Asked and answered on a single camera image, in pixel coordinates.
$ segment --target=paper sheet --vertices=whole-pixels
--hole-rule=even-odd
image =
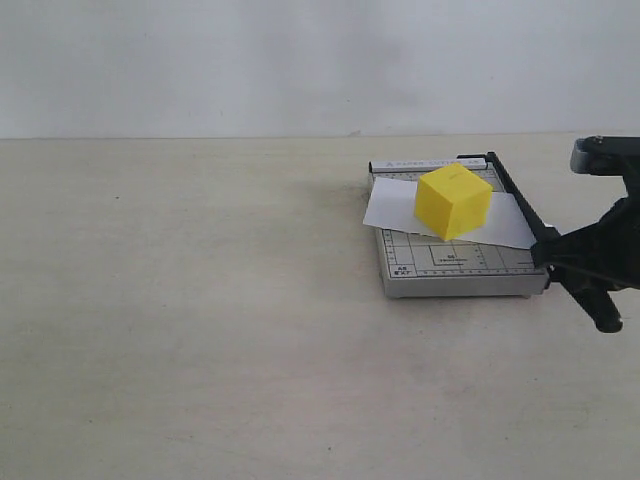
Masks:
[[[363,223],[372,227],[437,237],[413,214],[418,183],[378,177]],[[493,192],[485,225],[460,235],[466,240],[513,248],[530,248],[535,237],[510,193]]]

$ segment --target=white paper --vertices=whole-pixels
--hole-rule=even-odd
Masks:
[[[414,216],[417,188],[418,183],[413,181],[376,178],[363,223],[437,238],[433,230]],[[485,224],[457,239],[524,249],[536,241],[515,197],[502,192],[491,194]]]

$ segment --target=yellow cube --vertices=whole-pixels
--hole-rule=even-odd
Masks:
[[[492,190],[471,170],[452,163],[420,177],[414,214],[442,240],[451,240],[484,225]]]

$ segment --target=white wall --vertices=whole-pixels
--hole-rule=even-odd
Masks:
[[[0,137],[640,127],[637,0],[6,0]]]

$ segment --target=beige table surface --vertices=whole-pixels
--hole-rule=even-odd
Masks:
[[[385,299],[367,162],[494,150],[570,230],[576,134],[0,142],[0,478],[640,476],[640,292]]]

